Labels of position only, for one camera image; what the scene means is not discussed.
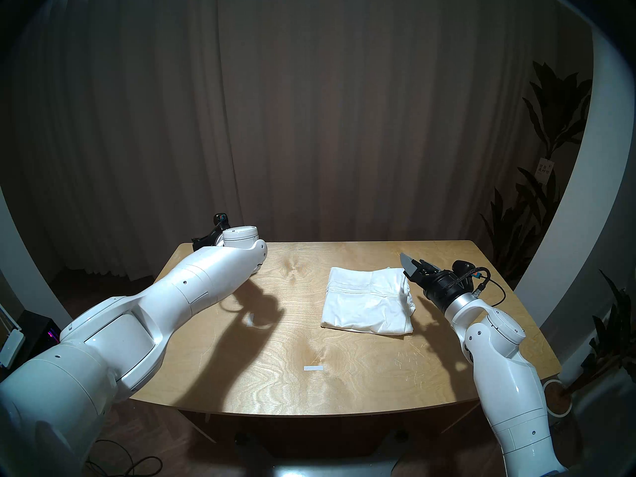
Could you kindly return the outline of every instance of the wooden table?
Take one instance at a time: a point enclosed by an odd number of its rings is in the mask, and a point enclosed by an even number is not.
[[[159,372],[134,399],[204,413],[346,415],[406,411],[477,399],[473,369],[442,313],[412,284],[413,334],[320,327],[331,267],[400,267],[399,254],[450,268],[490,268],[499,306],[526,332],[521,353],[539,378],[561,366],[519,299],[470,241],[269,243],[261,270],[174,333]],[[181,244],[157,279],[192,253]],[[491,285],[481,298],[501,299]],[[322,371],[305,371],[322,366]]]

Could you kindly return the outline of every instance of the curtain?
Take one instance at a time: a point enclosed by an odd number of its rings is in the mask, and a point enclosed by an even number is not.
[[[225,211],[269,241],[472,239],[540,146],[552,0],[49,0],[8,150],[69,268],[156,275]]]

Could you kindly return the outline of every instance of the folded white towel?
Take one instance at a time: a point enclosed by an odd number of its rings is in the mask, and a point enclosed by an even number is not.
[[[412,333],[415,304],[403,268],[357,272],[333,267],[320,326],[360,333]]]

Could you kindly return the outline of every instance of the black cable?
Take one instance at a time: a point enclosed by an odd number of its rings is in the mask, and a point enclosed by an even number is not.
[[[488,268],[486,268],[486,267],[476,267],[476,268],[473,268],[473,269],[469,270],[468,272],[463,274],[461,277],[458,277],[455,280],[453,280],[451,283],[449,283],[449,285],[444,287],[443,291],[445,292],[445,291],[449,290],[451,287],[454,287],[455,285],[460,283],[465,278],[471,277],[473,274],[476,274],[477,272],[485,272],[486,273],[486,279],[481,284],[483,287],[485,287],[486,284],[488,284],[488,282],[490,281],[490,270]]]
[[[163,462],[161,461],[161,458],[156,457],[154,455],[152,456],[148,456],[148,457],[144,457],[141,460],[135,462],[132,459],[131,454],[128,452],[128,450],[126,448],[124,448],[121,444],[119,444],[117,441],[113,441],[112,439],[98,439],[95,443],[100,443],[100,442],[106,442],[106,443],[112,443],[112,444],[116,444],[117,446],[119,446],[122,450],[124,450],[126,452],[126,454],[128,455],[128,459],[130,460],[130,467],[128,467],[126,469],[126,471],[123,474],[108,474],[107,472],[105,472],[104,469],[102,469],[99,465],[97,465],[95,462],[91,461],[91,459],[87,459],[86,460],[86,466],[89,468],[89,470],[91,470],[95,475],[98,475],[100,477],[129,477],[129,476],[135,476],[135,477],[153,477],[154,475],[157,475],[159,472],[161,472],[161,469],[163,468]],[[141,463],[144,462],[146,460],[150,460],[150,459],[155,459],[159,462],[159,468],[151,473],[151,474],[135,474],[135,468]]]
[[[141,462],[144,462],[146,460],[150,460],[150,459],[155,459],[159,462],[159,468],[151,473],[151,474],[137,474],[137,477],[153,477],[153,475],[157,475],[159,472],[161,472],[161,469],[163,468],[163,462],[161,461],[161,458],[156,457],[154,455],[151,455],[149,457],[143,457],[140,461],[136,462],[135,464],[133,464],[128,470],[125,471],[125,473],[121,476],[113,476],[113,477],[128,477],[129,475],[135,475],[135,467],[137,465],[139,465]]]
[[[501,301],[499,301],[498,303],[495,303],[495,304],[493,304],[493,305],[492,305],[492,307],[499,306],[499,305],[500,305],[503,301],[505,301],[505,300],[506,300],[506,291],[504,290],[504,288],[503,288],[501,285],[499,285],[498,283],[496,283],[494,280],[492,280],[492,279],[491,279],[490,281],[491,281],[493,284],[495,284],[497,287],[499,287],[499,288],[501,289],[501,291],[504,293],[504,298],[503,298]]]

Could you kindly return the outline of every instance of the white pillar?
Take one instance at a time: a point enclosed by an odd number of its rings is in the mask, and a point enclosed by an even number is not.
[[[71,322],[53,291],[33,263],[0,189],[0,270],[25,309],[47,316],[63,329]]]
[[[596,244],[623,179],[634,129],[634,77],[620,53],[593,30],[588,122],[554,220],[515,289],[541,326]],[[604,287],[602,277],[598,287]]]

